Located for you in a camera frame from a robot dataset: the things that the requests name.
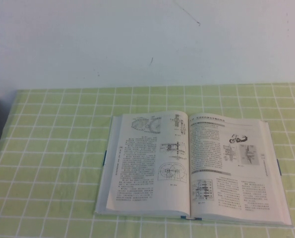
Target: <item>white wall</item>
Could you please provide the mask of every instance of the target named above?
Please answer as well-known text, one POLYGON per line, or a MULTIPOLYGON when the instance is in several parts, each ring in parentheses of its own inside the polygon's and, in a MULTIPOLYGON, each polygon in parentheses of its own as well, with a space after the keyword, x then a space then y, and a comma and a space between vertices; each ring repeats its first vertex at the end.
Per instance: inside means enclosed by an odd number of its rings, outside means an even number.
POLYGON ((0 96, 274 81, 295 81, 295 0, 0 0, 0 96))

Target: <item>white grid line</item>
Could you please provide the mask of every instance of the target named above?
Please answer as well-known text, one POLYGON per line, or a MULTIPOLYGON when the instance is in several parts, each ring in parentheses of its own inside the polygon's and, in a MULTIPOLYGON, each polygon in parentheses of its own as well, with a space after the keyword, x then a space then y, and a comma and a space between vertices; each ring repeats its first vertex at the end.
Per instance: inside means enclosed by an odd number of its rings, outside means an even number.
MULTIPOLYGON (((95 109, 96 109, 96 107, 97 107, 97 101, 98 101, 98 98, 96 98, 96 103, 95 103, 95 106, 94 106, 95 109)), ((93 120, 94 115, 95 115, 95 109, 94 109, 94 111, 93 111, 92 120, 93 120)), ((90 134, 91 134, 91 130, 89 130, 89 132, 88 132, 88 140, 89 140, 89 138, 90 138, 90 134)), ((89 143, 87 143, 87 145, 86 145, 86 147, 85 147, 85 149, 84 149, 84 153, 83 153, 82 161, 81 161, 81 166, 83 166, 84 157, 85 157, 85 152, 86 152, 88 146, 89 146, 89 143)), ((80 168, 80 169, 79 169, 79 174, 78 174, 77 183, 79 183, 79 181, 80 181, 81 171, 82 171, 82 169, 80 168)), ((68 233, 68 228, 69 228, 69 225, 70 225, 70 219, 71 219, 71 215, 72 215, 72 211, 73 211, 73 207, 74 207, 74 202, 76 201, 77 189, 78 189, 78 186, 76 186, 76 188, 74 189, 73 201, 72 201, 71 210, 70 210, 70 214, 69 214, 69 220, 68 220, 68 223, 67 223, 66 232, 65 232, 64 237, 66 237, 66 236, 67 236, 67 233, 68 233)))
MULTIPOLYGON (((46 99, 46 95, 47 95, 47 93, 44 94, 43 102, 44 102, 45 99, 46 99)), ((37 115, 37 117, 36 117, 36 119, 35 119, 34 125, 37 123, 37 120, 38 120, 38 117, 39 117, 40 113, 41 113, 41 108, 40 108, 39 113, 38 113, 38 115, 37 115)), ((29 138, 30 138, 30 136, 33 134, 33 130, 34 130, 34 127, 33 127, 32 131, 31 131, 30 134, 29 134, 29 137, 28 137, 28 140, 27 140, 27 142, 26 142, 26 145, 25 145, 24 151, 26 151, 26 149, 27 149, 27 147, 28 147, 28 144, 29 144, 29 141, 30 141, 29 138)), ((16 167, 16 171, 15 171, 15 173, 14 173, 14 176, 13 176, 13 179, 12 179, 12 181, 11 181, 11 184, 10 184, 10 186, 9 186, 9 188, 8 188, 8 191, 7 191, 7 194, 6 194, 6 197, 5 197, 6 199, 4 200, 3 205, 2 205, 2 207, 1 207, 1 209, 0 209, 0 213, 3 212, 3 209, 4 209, 4 206, 5 206, 5 203, 6 203, 6 201, 7 201, 7 198, 8 198, 8 196, 9 196, 9 193, 10 193, 10 191, 11 191, 11 188, 12 188, 12 186, 13 186, 13 182, 14 182, 16 176, 17 176, 17 172, 18 172, 18 169, 19 169, 19 167, 20 167, 20 164, 21 164, 21 161, 23 160, 23 158, 24 158, 24 154, 21 155, 21 158, 20 158, 20 160, 19 160, 19 164, 18 164, 17 167, 16 167)), ((17 228, 18 230, 19 230, 20 226, 21 226, 21 220, 20 220, 20 222, 19 222, 19 224, 18 224, 18 228, 17 228)))
MULTIPOLYGON (((276 106, 277 106, 277 108, 279 108, 279 106, 278 106, 278 102, 277 102, 277 98, 275 98, 275 102, 276 102, 276 106)), ((287 138, 288 138, 288 142, 289 142, 289 144, 290 144, 291 150, 293 151, 293 147, 292 147, 292 144, 291 144, 291 139, 290 139, 290 137, 289 137, 289 135, 288 135, 288 133, 287 133, 287 129, 286 129, 285 123, 283 123, 283 125, 284 125, 284 129, 285 129, 286 136, 287 136, 287 138)))
MULTIPOLYGON (((81 92, 79 93, 79 100, 78 100, 79 103, 80 103, 80 99, 81 99, 81 92)), ((70 138, 70 136, 71 136, 72 129, 73 129, 73 126, 71 126, 71 128, 70 128, 68 138, 70 138)), ((68 141, 67 141, 67 143, 66 143, 66 146, 65 146, 64 151, 67 150, 67 147, 68 147, 68 141)), ((61 168, 61 166, 62 166, 62 164, 63 164, 63 161, 64 161, 64 156, 63 156, 62 159, 61 159, 61 163, 60 163, 60 166, 59 166, 59 170, 58 170, 58 172, 57 172, 57 176, 56 176, 56 180, 55 180, 55 186, 54 186, 54 188, 53 188, 52 195, 51 195, 51 200, 52 200, 53 197, 54 197, 54 193, 55 193, 55 190, 56 190, 56 183, 57 183, 58 178, 59 178, 59 175, 60 175, 60 168, 61 168)), ((45 223, 46 223, 47 216, 48 216, 48 214, 49 214, 50 206, 51 206, 51 202, 48 204, 48 207, 47 207, 47 211, 46 211, 46 214, 45 214, 45 218, 44 218, 44 220, 43 220, 42 230, 41 230, 41 232, 40 232, 40 237, 43 235, 43 232, 44 232, 45 223)))

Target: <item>green checkered tablecloth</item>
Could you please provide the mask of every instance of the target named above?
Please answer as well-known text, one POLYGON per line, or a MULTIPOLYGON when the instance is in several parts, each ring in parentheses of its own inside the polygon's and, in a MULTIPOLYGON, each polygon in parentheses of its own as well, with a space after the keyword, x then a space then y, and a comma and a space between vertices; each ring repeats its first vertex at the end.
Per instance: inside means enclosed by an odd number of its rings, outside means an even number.
POLYGON ((295 238, 295 83, 20 90, 0 141, 0 237, 295 238), (112 115, 267 120, 294 228, 94 215, 112 115))

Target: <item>mechanical drawing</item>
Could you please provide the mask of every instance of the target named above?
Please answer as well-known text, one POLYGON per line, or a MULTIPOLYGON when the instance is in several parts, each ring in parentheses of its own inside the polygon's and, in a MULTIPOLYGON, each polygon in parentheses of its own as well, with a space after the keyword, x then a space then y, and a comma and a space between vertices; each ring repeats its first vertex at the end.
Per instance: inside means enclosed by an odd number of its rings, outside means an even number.
POLYGON ((177 162, 164 163, 159 167, 158 180, 187 182, 186 169, 182 164, 177 162))
POLYGON ((243 165, 259 165, 255 145, 240 145, 239 149, 243 165))
POLYGON ((164 143, 161 144, 160 152, 170 152, 175 151, 177 152, 177 156, 184 155, 186 153, 186 146, 182 143, 164 143))
POLYGON ((136 130, 159 134, 161 133, 161 118, 154 116, 150 119, 139 117, 133 120, 131 127, 136 130))
POLYGON ((176 114, 174 119, 171 119, 175 122, 175 127, 180 127, 180 132, 186 134, 186 125, 182 119, 179 119, 180 115, 176 114))
POLYGON ((175 158, 175 159, 177 159, 177 160, 187 160, 187 158, 185 158, 185 157, 181 157, 181 156, 179 156, 179 155, 177 155, 177 156, 170 156, 171 158, 175 158))
POLYGON ((214 200, 211 179, 199 179, 192 184, 192 200, 214 200))
POLYGON ((230 145, 224 145, 224 159, 226 161, 233 161, 237 159, 237 154, 236 154, 236 148, 234 146, 230 146, 230 145))
POLYGON ((246 135, 243 135, 241 138, 237 135, 237 134, 233 134, 232 136, 231 136, 231 139, 229 140, 229 142, 231 143, 231 144, 233 144, 233 143, 240 143, 240 142, 245 142, 245 141, 247 141, 247 136, 246 135))

